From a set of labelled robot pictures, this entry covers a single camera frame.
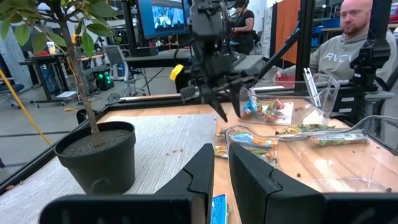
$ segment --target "blue packet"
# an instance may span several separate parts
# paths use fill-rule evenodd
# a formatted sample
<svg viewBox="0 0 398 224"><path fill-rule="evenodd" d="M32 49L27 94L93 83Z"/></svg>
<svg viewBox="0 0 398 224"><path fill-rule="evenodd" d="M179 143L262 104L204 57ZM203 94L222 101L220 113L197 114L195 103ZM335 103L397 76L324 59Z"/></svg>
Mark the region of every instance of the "blue packet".
<svg viewBox="0 0 398 224"><path fill-rule="evenodd" d="M211 224L227 224L228 222L228 206L226 195L222 194L213 197L211 204Z"/></svg>

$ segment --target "person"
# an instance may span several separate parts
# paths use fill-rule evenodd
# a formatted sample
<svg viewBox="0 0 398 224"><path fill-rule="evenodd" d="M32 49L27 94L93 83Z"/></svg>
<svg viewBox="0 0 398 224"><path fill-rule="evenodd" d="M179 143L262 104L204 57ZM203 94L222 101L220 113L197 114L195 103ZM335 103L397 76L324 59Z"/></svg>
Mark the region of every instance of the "person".
<svg viewBox="0 0 398 224"><path fill-rule="evenodd" d="M342 35L323 43L310 57L310 69L315 73L330 75L336 80L349 80L354 75L350 63L358 56L359 50L368 38L372 0L344 0L340 11ZM389 60L376 75L385 82L396 69L397 44L394 36L387 31L386 39L391 48ZM274 81L284 75L295 75L295 66L281 70L274 76Z"/></svg>
<svg viewBox="0 0 398 224"><path fill-rule="evenodd" d="M238 13L239 20L236 21L235 28L232 28L233 40L238 45L235 46L235 51L241 54L249 55L253 49L253 25L254 13L247 9L249 0L237 0L234 7Z"/></svg>

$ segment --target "transparent tray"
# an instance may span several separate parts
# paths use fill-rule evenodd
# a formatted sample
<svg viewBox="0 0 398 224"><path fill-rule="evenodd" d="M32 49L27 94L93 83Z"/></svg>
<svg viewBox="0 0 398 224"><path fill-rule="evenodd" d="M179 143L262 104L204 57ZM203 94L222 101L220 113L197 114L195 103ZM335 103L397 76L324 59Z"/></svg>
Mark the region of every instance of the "transparent tray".
<svg viewBox="0 0 398 224"><path fill-rule="evenodd" d="M225 137L227 146L237 142L320 192L398 192L398 157L369 137L378 123L398 127L396 118L370 116L349 129L302 129L296 134L262 136L247 126L233 126ZM242 141L237 134L252 136L252 141ZM261 144L255 144L256 138L262 139L257 141ZM275 145L264 147L267 141Z"/></svg>
<svg viewBox="0 0 398 224"><path fill-rule="evenodd" d="M257 90L271 86L285 87L301 85L308 89L311 82L319 89L310 94L303 91L297 96L263 95ZM328 124L337 98L339 83L327 75L314 75L308 82L259 81L262 87L240 91L241 121L248 123L296 125Z"/></svg>

